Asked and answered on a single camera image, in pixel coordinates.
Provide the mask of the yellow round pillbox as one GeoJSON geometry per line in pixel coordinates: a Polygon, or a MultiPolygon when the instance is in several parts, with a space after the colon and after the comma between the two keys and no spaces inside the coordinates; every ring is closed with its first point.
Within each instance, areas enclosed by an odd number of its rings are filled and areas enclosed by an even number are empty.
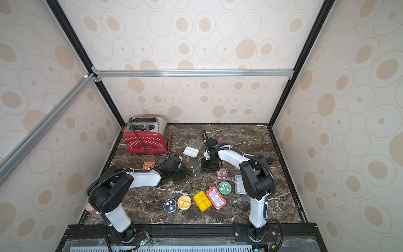
{"type": "Polygon", "coordinates": [[[191,198],[188,195],[182,195],[177,201],[178,208],[180,210],[187,210],[190,208],[192,203],[191,198]]]}

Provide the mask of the dark blue round pillbox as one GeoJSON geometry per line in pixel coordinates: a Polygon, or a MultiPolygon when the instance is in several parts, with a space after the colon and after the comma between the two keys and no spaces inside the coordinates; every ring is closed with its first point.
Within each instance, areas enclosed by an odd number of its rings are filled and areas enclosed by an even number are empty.
{"type": "Polygon", "coordinates": [[[165,203],[164,203],[164,205],[163,205],[163,210],[164,210],[166,213],[174,213],[174,212],[176,211],[176,209],[177,209],[177,202],[176,202],[176,200],[170,198],[170,199],[167,199],[167,200],[165,201],[165,203]]]}

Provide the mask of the small clear grey pillbox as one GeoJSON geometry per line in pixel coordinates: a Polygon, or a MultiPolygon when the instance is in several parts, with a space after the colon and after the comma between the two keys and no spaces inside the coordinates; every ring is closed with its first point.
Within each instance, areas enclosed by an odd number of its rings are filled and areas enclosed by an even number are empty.
{"type": "Polygon", "coordinates": [[[193,177],[199,177],[201,175],[201,165],[200,164],[195,164],[193,166],[191,166],[190,171],[191,171],[191,175],[193,177]]]}

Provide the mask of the light blue rectangular pillbox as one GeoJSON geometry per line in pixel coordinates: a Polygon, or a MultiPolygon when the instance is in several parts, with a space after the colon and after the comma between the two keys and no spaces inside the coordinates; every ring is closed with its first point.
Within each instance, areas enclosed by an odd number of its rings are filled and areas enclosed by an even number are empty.
{"type": "Polygon", "coordinates": [[[247,195],[241,175],[235,175],[235,193],[239,195],[247,195]]]}

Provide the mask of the white pillbox rear clear lid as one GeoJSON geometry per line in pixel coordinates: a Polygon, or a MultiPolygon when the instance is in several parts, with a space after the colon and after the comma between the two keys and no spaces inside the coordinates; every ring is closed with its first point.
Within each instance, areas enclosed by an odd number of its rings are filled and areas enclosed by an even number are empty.
{"type": "Polygon", "coordinates": [[[199,154],[200,148],[202,147],[203,143],[198,140],[190,140],[188,145],[185,147],[183,154],[192,158],[196,158],[199,154]]]}

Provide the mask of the pink capped clear bottle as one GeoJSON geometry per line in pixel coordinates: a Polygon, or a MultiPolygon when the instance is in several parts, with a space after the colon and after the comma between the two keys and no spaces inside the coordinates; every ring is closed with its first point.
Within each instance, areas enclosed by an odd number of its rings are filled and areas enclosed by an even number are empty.
{"type": "Polygon", "coordinates": [[[98,212],[96,209],[94,209],[94,208],[90,205],[90,203],[87,203],[85,209],[86,209],[86,211],[87,211],[88,213],[91,213],[91,214],[99,214],[99,212],[98,212]]]}

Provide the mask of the orange square pillbox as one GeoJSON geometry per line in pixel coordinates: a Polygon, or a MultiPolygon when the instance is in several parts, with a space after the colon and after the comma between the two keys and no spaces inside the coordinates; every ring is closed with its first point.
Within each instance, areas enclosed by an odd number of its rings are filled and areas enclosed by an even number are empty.
{"type": "Polygon", "coordinates": [[[143,167],[142,170],[152,170],[155,167],[155,159],[153,155],[142,155],[143,167]]]}

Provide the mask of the green round pillbox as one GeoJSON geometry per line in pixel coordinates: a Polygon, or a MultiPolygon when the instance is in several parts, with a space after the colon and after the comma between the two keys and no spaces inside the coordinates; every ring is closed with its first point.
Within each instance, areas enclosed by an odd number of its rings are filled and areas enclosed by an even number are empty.
{"type": "Polygon", "coordinates": [[[228,195],[232,192],[232,186],[230,183],[223,181],[219,184],[218,191],[222,195],[228,195]]]}

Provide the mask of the red rectangular pillbox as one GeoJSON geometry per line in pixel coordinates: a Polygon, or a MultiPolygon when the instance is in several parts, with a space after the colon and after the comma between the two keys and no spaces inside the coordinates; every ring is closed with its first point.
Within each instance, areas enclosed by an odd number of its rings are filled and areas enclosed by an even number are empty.
{"type": "Polygon", "coordinates": [[[226,200],[215,186],[206,191],[206,195],[216,210],[222,209],[226,204],[226,200]]]}

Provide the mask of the magenta pillbox clear lid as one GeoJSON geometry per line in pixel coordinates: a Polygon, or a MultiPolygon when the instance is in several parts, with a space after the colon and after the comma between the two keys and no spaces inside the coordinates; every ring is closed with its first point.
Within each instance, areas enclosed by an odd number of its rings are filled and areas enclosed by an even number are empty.
{"type": "Polygon", "coordinates": [[[229,179],[229,172],[226,169],[220,169],[217,171],[216,177],[218,180],[226,181],[229,179]]]}

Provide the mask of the red and silver toaster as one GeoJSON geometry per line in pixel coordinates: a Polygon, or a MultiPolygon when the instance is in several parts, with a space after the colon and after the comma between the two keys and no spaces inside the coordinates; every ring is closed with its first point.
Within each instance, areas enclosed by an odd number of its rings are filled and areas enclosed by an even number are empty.
{"type": "Polygon", "coordinates": [[[136,116],[129,119],[122,129],[123,139],[131,153],[153,154],[170,151],[170,140],[163,134],[167,121],[161,117],[136,116]]]}

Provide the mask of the small dark brown bottle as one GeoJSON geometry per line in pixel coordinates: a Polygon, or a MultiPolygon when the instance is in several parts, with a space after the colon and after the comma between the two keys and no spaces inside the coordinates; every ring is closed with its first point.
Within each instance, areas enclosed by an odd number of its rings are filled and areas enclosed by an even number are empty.
{"type": "Polygon", "coordinates": [[[274,159],[273,159],[273,158],[270,158],[270,157],[268,157],[268,158],[266,159],[266,161],[267,161],[267,164],[268,164],[268,165],[272,165],[272,164],[274,163],[274,159]]]}

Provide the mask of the yellow lidded rectangular pillbox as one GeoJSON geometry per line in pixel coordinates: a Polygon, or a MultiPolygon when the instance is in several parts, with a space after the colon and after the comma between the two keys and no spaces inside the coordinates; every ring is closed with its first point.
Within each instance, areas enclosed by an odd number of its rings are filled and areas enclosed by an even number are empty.
{"type": "Polygon", "coordinates": [[[210,199],[207,197],[204,191],[200,191],[193,196],[193,200],[200,209],[200,211],[204,212],[209,209],[212,205],[210,199]]]}

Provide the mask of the rear aluminium frame rail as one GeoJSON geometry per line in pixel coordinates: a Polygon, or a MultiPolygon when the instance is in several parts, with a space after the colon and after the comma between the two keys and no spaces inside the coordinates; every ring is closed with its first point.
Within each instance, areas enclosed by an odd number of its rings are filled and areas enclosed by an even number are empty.
{"type": "Polygon", "coordinates": [[[292,77],[293,69],[95,70],[100,78],[292,77]]]}

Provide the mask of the aluminium frame rail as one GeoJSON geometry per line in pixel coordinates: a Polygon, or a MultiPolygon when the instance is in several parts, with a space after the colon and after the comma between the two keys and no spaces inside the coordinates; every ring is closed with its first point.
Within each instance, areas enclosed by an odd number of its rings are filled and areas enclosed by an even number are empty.
{"type": "Polygon", "coordinates": [[[95,70],[100,78],[292,77],[293,69],[95,70]]]}
{"type": "Polygon", "coordinates": [[[86,78],[83,78],[1,162],[1,183],[8,179],[38,142],[84,92],[87,86],[95,81],[95,78],[94,73],[90,73],[86,78]]]}

